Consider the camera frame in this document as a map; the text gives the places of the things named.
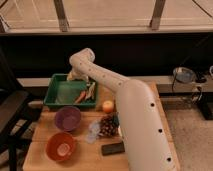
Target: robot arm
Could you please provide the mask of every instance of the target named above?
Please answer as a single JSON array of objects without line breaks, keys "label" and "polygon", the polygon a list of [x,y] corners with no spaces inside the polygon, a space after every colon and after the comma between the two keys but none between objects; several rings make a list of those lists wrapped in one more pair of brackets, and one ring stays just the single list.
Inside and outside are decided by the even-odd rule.
[{"label": "robot arm", "polygon": [[93,64],[91,49],[70,57],[72,69],[115,93],[118,118],[131,171],[176,170],[155,96],[149,86]]}]

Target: floor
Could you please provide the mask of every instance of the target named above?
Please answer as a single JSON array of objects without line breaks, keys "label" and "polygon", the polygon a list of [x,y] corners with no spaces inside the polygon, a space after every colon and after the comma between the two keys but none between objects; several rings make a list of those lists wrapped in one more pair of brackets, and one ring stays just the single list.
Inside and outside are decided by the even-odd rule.
[{"label": "floor", "polygon": [[[195,105],[180,99],[162,98],[182,171],[213,170],[213,121],[205,121]],[[18,171],[25,152],[19,151]],[[8,155],[0,155],[0,171],[8,171]]]}]

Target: green plastic bin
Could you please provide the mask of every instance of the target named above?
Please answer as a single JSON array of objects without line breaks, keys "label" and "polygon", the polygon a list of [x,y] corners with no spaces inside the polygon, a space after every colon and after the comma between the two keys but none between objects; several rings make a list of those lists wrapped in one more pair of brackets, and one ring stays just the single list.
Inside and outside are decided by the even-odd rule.
[{"label": "green plastic bin", "polygon": [[86,90],[86,82],[82,80],[67,81],[67,74],[54,74],[51,78],[47,94],[44,98],[44,105],[50,108],[60,108],[63,106],[95,107],[97,100],[97,88],[95,86],[95,98],[74,104],[75,99],[81,91]]}]

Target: chair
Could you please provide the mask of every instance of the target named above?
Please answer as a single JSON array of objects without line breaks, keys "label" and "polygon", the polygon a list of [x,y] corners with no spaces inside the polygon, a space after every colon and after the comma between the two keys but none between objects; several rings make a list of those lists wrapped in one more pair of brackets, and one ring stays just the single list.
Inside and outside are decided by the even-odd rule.
[{"label": "chair", "polygon": [[[17,169],[17,149],[30,144],[30,139],[22,138],[30,124],[39,118],[40,109],[31,109],[28,103],[33,95],[16,80],[0,47],[0,154],[8,150],[10,171]],[[25,122],[12,133],[17,122]]]}]

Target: dark bowl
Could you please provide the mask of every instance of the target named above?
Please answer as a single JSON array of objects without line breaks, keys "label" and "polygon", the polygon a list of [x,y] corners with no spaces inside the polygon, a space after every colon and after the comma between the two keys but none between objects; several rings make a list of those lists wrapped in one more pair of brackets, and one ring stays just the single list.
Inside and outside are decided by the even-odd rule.
[{"label": "dark bowl", "polygon": [[55,115],[55,125],[62,131],[72,131],[79,126],[81,111],[74,106],[65,106]]}]

